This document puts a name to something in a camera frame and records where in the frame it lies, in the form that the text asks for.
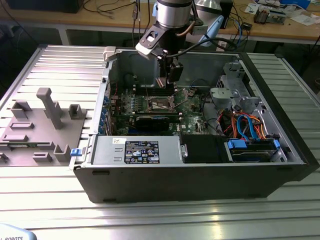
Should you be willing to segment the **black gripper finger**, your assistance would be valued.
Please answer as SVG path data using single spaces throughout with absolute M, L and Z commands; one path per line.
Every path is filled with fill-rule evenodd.
M 180 80 L 184 66 L 177 58 L 164 58 L 159 60 L 159 86 L 170 88 L 171 85 Z

